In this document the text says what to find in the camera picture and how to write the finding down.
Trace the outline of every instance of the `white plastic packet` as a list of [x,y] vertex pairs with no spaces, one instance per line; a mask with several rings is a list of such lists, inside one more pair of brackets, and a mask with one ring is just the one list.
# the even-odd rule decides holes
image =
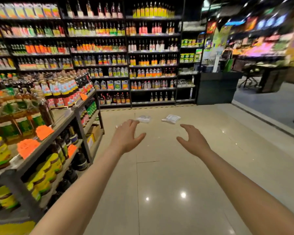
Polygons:
[[150,119],[151,117],[147,115],[141,115],[140,117],[136,118],[136,120],[142,123],[149,123]]
[[161,121],[168,122],[170,124],[175,124],[181,117],[176,116],[176,115],[168,115],[165,117],[165,119],[162,119]]

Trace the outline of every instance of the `tile floor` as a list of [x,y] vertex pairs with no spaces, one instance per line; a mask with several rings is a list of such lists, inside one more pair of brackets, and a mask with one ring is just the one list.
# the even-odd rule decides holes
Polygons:
[[[181,120],[161,122],[168,114]],[[251,234],[206,166],[176,141],[187,138],[180,123],[197,127],[215,152],[294,212],[294,138],[244,114],[231,104],[103,111],[96,158],[116,125],[152,119],[138,125],[136,134],[147,136],[119,161],[84,235]]]

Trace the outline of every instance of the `right hand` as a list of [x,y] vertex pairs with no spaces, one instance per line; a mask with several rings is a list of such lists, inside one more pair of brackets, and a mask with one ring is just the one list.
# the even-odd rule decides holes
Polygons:
[[209,144],[198,129],[189,124],[181,124],[181,127],[188,133],[188,141],[181,137],[176,137],[176,139],[188,152],[200,158],[204,152],[211,151]]

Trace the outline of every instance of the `orange label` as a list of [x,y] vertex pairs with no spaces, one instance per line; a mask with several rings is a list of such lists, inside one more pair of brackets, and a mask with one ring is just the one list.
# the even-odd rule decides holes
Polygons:
[[36,128],[36,134],[40,140],[44,140],[53,132],[54,130],[51,127],[48,127],[47,125],[41,125]]
[[68,147],[68,154],[69,154],[69,158],[71,156],[73,156],[74,152],[76,151],[77,149],[77,146],[71,144],[69,147]]
[[83,101],[85,101],[87,99],[87,95],[84,94],[84,93],[81,93],[81,98],[82,98]]
[[23,159],[26,159],[40,143],[34,139],[24,139],[17,144],[17,151]]

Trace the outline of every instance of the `person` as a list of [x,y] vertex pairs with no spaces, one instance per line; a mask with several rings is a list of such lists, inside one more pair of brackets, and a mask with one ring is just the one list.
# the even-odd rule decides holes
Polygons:
[[[124,153],[133,150],[146,136],[134,138],[139,122],[119,126],[96,163],[47,211],[31,235],[82,235],[94,214],[109,178]],[[240,173],[211,150],[204,136],[192,125],[181,124],[188,141],[177,141],[208,167],[252,234],[294,235],[294,214],[276,198]]]

